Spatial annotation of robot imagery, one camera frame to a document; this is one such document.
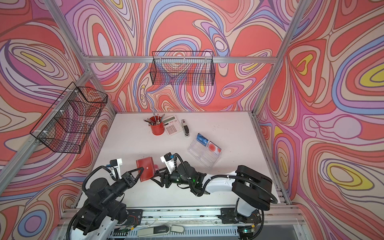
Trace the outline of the red leather card holder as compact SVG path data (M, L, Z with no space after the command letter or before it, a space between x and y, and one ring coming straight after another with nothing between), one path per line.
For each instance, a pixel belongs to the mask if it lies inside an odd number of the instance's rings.
M143 168L143 173L140 176L140 181L144 182L154 177L156 171L159 170L158 165L154 163L152 157L136 160L137 168Z

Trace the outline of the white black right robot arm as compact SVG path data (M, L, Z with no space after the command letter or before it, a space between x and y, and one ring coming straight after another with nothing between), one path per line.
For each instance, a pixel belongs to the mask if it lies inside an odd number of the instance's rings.
M223 224L243 223L243 227L238 227L240 240L256 239L264 228L265 212L279 202L272 194L273 181L244 165L228 174L208 175L183 162L173 171L167 168L156 170L151 180L162 188L175 184L190 190L196 197L216 192L234 193L238 197L235 207L222 208L218 218Z

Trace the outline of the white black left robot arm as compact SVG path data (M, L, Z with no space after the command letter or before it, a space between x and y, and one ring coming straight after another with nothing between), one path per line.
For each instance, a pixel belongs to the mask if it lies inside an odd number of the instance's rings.
M97 178L87 187L88 180L99 170L105 170L114 180L112 185L106 178ZM128 220L126 204L117 198L125 195L140 179L144 168L125 172L99 166L84 180L82 190L87 196L84 205L70 220L65 237L67 240L106 240L117 225Z

